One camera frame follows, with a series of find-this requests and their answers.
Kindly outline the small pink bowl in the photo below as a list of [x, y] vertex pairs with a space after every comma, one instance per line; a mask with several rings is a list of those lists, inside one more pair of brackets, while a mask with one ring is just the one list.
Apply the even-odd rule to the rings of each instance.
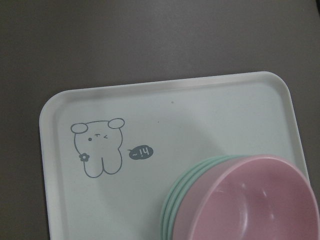
[[317, 240], [320, 214], [310, 183], [272, 155], [230, 159], [191, 185], [173, 225], [174, 240]]

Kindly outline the white bear serving tray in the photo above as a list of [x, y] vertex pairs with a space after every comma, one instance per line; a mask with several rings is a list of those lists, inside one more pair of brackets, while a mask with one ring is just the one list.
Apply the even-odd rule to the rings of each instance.
[[[71, 126], [124, 120], [108, 158], [115, 174], [85, 173]], [[307, 166], [291, 95], [271, 72], [63, 91], [39, 117], [52, 240], [158, 240], [175, 180], [215, 156], [269, 154]]]

